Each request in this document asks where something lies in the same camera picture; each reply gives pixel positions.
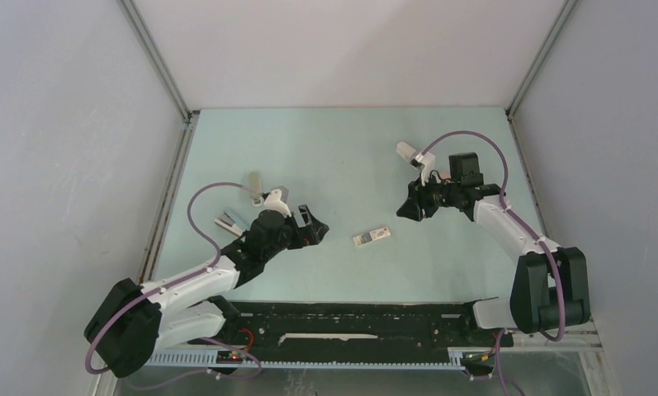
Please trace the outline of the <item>white staple box barcode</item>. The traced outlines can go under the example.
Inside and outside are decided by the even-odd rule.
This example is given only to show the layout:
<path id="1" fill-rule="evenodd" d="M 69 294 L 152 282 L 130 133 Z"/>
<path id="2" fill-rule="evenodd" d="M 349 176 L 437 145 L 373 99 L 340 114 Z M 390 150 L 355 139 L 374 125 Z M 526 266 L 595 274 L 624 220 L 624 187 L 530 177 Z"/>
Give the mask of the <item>white staple box barcode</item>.
<path id="1" fill-rule="evenodd" d="M 362 246 L 373 241 L 372 233 L 365 232 L 353 237 L 353 243 L 356 247 Z"/>

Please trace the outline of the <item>small white staple box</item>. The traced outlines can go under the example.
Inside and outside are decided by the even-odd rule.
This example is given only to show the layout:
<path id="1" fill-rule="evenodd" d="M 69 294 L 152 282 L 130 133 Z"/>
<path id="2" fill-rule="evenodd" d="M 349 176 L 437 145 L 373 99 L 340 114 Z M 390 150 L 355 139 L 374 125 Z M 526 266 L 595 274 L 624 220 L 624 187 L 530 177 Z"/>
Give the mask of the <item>small white staple box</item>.
<path id="1" fill-rule="evenodd" d="M 383 238 L 388 238 L 391 236 L 391 231 L 389 230 L 388 227 L 381 227 L 378 229 L 373 229 L 372 231 L 369 232 L 368 237 L 369 237 L 369 243 L 382 240 Z"/>

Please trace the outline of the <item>beige stapler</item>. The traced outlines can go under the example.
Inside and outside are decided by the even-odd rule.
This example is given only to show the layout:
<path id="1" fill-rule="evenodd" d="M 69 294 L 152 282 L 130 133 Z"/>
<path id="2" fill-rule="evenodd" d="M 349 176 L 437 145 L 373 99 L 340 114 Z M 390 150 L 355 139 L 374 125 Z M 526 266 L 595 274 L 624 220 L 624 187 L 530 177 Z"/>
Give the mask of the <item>beige stapler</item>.
<path id="1" fill-rule="evenodd" d="M 259 172 L 249 173 L 249 186 L 253 190 L 251 193 L 252 205 L 254 207 L 261 206 L 263 204 L 263 185 Z"/>

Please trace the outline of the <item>grey white stapler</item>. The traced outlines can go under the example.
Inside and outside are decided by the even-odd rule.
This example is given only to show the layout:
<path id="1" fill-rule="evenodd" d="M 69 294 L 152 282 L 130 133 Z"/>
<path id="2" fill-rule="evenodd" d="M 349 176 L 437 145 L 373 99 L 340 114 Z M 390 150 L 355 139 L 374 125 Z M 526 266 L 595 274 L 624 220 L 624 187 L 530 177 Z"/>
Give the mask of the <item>grey white stapler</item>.
<path id="1" fill-rule="evenodd" d="M 214 220 L 214 223 L 235 237 L 241 237 L 249 230 L 249 224 L 230 209 L 224 210 L 222 214 Z"/>

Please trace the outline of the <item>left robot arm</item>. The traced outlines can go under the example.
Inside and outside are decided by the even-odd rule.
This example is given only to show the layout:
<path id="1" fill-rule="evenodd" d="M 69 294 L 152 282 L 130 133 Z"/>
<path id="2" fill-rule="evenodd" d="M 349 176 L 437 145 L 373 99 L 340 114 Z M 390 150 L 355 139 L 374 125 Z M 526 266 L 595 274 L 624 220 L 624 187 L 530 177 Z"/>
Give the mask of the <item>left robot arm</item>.
<path id="1" fill-rule="evenodd" d="M 116 282 L 84 329 L 90 374 L 134 374 L 156 352 L 213 337 L 230 343 L 239 320 L 223 294 L 261 275 L 280 252 L 320 244 L 329 226 L 307 205 L 284 215 L 263 210 L 249 228 L 216 256 L 171 279 L 136 284 Z"/>

